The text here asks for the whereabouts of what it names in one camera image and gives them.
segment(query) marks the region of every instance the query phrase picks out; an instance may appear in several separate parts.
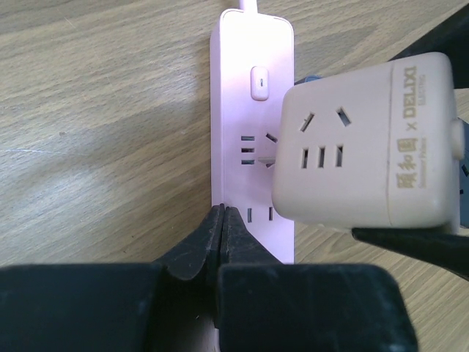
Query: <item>power switch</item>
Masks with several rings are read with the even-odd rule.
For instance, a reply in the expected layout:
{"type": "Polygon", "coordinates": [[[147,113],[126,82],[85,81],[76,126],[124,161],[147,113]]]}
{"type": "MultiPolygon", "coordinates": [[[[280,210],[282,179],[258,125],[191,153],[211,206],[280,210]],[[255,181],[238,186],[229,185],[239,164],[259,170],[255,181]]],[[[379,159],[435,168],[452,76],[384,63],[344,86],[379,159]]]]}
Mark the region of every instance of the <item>power switch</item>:
{"type": "Polygon", "coordinates": [[[255,66],[251,70],[251,97],[264,101],[269,98],[269,71],[265,67],[255,66]]]}

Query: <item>socket slot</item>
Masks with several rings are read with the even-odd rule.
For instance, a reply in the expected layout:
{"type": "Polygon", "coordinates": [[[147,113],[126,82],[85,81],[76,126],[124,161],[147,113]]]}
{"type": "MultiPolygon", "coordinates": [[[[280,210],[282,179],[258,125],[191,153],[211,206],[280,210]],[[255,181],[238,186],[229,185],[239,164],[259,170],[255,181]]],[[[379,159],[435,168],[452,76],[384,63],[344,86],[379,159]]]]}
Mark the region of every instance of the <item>socket slot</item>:
{"type": "Polygon", "coordinates": [[[317,167],[324,168],[325,147],[320,147],[320,155],[317,161],[317,167]]]}
{"type": "Polygon", "coordinates": [[[270,139],[272,142],[274,142],[274,143],[278,142],[277,137],[272,136],[270,133],[267,133],[265,136],[266,136],[267,138],[269,138],[269,139],[270,139]]]}
{"type": "Polygon", "coordinates": [[[308,167],[308,148],[303,148],[303,159],[301,161],[301,169],[306,169],[308,167]]]}
{"type": "Polygon", "coordinates": [[[344,154],[344,146],[338,145],[337,146],[337,153],[336,153],[336,167],[342,167],[342,157],[344,154]]]}
{"type": "Polygon", "coordinates": [[[306,131],[306,129],[308,128],[309,124],[310,124],[311,121],[313,120],[313,117],[314,117],[314,114],[313,114],[313,113],[310,113],[309,116],[308,116],[307,118],[305,118],[305,121],[304,121],[303,125],[302,125],[301,128],[300,128],[300,131],[301,131],[301,132],[306,131]]]}
{"type": "Polygon", "coordinates": [[[344,108],[337,110],[337,114],[345,127],[351,123],[347,113],[344,111],[344,108]]]}

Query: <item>wooden table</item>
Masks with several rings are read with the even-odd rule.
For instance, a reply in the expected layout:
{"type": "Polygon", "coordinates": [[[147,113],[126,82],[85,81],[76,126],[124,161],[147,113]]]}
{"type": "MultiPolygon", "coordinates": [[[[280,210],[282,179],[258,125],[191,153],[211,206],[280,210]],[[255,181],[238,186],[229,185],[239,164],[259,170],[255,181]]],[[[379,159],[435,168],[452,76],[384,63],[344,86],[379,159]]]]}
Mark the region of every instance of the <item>wooden table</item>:
{"type": "MultiPolygon", "coordinates": [[[[295,28],[296,79],[384,62],[463,0],[259,0],[295,28]]],[[[4,0],[0,264],[150,261],[210,208],[209,36],[235,1],[4,0]]],[[[469,118],[469,95],[458,94],[469,118]]],[[[399,281],[422,351],[469,351],[469,283],[298,225],[297,258],[399,281]]]]}

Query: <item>white plug adapter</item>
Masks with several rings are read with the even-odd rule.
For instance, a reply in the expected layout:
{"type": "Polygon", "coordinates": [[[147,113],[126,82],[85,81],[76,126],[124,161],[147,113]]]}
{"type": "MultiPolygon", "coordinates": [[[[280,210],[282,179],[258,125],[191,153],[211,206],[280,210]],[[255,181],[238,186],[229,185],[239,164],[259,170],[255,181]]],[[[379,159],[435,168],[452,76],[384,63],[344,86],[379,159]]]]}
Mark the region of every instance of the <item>white plug adapter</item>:
{"type": "Polygon", "coordinates": [[[273,204],[309,224],[456,232],[464,150],[443,54],[300,84],[284,99],[273,204]]]}
{"type": "Polygon", "coordinates": [[[293,86],[293,29],[257,13],[256,2],[221,14],[210,38],[212,203],[238,208],[248,231],[284,263],[294,260],[294,223],[272,204],[273,167],[285,93],[293,86]]]}

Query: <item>power strip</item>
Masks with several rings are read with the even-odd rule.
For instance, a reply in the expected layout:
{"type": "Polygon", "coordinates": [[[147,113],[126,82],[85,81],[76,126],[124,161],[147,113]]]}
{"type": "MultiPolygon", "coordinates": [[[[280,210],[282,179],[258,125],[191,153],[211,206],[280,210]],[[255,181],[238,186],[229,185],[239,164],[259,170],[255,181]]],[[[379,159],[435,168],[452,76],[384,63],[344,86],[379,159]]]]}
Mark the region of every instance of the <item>power strip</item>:
{"type": "Polygon", "coordinates": [[[256,7],[226,10],[210,38],[212,203],[239,209],[248,231],[294,261],[294,222],[272,203],[281,107],[294,82],[293,29],[256,7]]]}

